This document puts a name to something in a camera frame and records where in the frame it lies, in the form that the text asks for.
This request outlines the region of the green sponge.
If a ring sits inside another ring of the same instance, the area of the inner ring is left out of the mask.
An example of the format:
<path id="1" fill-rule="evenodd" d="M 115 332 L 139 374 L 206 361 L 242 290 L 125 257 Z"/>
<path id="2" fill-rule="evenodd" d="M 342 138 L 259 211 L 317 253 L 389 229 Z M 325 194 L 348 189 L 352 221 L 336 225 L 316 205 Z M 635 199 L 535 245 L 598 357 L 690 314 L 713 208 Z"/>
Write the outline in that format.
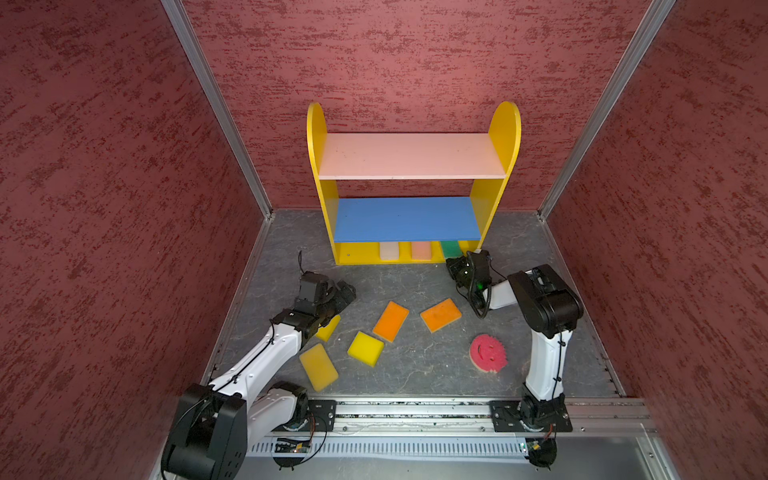
<path id="1" fill-rule="evenodd" d="M 441 241 L 440 246 L 445 259 L 460 258 L 464 255 L 458 241 Z"/>

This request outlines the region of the orange sponge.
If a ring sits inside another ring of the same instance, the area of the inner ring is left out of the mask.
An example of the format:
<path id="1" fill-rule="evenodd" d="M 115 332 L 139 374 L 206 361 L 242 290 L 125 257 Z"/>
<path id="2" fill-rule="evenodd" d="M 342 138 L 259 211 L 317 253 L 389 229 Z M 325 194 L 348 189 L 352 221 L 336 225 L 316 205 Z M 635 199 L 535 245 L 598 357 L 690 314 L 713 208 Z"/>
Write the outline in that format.
<path id="1" fill-rule="evenodd" d="M 424 310 L 420 317 L 431 333 L 435 333 L 445 326 L 462 317 L 462 313 L 450 298 Z"/>
<path id="2" fill-rule="evenodd" d="M 373 333 L 381 339 L 392 343 L 396 339 L 408 315 L 408 309 L 390 301 L 374 326 Z"/>

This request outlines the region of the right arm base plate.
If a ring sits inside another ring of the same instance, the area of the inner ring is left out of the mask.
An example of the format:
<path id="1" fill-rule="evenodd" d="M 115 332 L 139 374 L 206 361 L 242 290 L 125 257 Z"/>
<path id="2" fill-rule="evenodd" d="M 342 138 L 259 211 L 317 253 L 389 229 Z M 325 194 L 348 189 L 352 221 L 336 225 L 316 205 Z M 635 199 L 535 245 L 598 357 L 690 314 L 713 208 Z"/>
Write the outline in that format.
<path id="1" fill-rule="evenodd" d="M 564 398 L 551 401 L 494 400 L 489 402 L 490 419 L 496 433 L 570 433 L 573 425 Z"/>

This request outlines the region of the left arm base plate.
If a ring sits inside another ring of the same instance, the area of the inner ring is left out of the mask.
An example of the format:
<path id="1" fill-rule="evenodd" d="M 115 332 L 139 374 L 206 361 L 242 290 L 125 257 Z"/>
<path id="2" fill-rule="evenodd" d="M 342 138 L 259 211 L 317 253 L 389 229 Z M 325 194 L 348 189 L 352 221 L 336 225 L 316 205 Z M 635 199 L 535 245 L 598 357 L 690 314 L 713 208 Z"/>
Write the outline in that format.
<path id="1" fill-rule="evenodd" d="M 310 432 L 310 421 L 313 421 L 315 432 L 332 432 L 335 425 L 338 402 L 331 399 L 309 399 L 306 421 L 300 428 L 301 432 Z"/>

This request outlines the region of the salmon pink sponge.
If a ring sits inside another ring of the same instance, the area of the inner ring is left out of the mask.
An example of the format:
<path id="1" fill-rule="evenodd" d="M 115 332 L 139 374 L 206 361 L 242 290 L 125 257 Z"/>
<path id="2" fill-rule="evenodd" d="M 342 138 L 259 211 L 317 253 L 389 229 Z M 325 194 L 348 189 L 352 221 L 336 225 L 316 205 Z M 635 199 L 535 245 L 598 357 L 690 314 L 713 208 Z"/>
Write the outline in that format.
<path id="1" fill-rule="evenodd" d="M 414 261 L 430 261 L 432 256 L 432 244 L 429 241 L 411 243 L 411 258 Z"/>

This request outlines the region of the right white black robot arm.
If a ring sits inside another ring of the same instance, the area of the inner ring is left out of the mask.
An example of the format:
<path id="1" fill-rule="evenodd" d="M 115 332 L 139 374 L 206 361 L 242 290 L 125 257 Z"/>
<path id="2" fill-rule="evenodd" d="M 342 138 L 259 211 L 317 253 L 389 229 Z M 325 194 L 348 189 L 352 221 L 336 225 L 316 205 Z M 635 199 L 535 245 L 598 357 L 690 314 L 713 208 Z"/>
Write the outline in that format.
<path id="1" fill-rule="evenodd" d="M 532 334 L 528 374 L 517 407 L 518 423 L 539 432 L 567 420 L 563 374 L 566 351 L 584 306 L 567 282 L 548 264 L 508 275 L 494 284 L 486 250 L 448 258 L 457 291 L 483 319 L 491 310 L 517 306 Z"/>

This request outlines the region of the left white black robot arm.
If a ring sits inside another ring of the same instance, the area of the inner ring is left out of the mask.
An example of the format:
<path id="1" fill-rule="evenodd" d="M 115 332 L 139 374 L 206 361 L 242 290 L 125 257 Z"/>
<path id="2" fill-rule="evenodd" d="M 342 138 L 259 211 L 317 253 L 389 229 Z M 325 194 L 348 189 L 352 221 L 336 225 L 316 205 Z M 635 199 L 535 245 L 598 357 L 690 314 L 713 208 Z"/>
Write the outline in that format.
<path id="1" fill-rule="evenodd" d="M 255 442 L 280 426 L 308 421 L 305 388 L 273 378 L 356 298 L 345 281 L 303 273 L 292 307 L 271 319 L 255 347 L 224 374 L 183 392 L 160 458 L 161 476 L 233 479 Z"/>

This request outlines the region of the cream white sponge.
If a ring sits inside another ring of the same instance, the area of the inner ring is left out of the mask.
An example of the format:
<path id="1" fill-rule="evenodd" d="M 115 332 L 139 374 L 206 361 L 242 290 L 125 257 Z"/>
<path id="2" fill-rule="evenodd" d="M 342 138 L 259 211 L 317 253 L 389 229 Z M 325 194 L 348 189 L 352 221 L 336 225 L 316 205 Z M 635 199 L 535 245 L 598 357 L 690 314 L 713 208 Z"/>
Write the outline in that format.
<path id="1" fill-rule="evenodd" d="M 380 242 L 379 257 L 383 262 L 394 262 L 400 258 L 400 249 L 398 242 Z"/>

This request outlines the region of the small yellow square sponge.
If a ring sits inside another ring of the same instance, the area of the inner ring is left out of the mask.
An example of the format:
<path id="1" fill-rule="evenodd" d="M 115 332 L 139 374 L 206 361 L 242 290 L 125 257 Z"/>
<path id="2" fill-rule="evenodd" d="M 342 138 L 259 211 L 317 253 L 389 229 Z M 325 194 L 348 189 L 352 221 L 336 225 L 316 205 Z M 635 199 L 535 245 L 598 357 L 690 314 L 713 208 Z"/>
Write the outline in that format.
<path id="1" fill-rule="evenodd" d="M 358 332 L 350 344 L 347 354 L 363 364 L 374 368 L 384 349 L 384 342 L 364 332 Z"/>

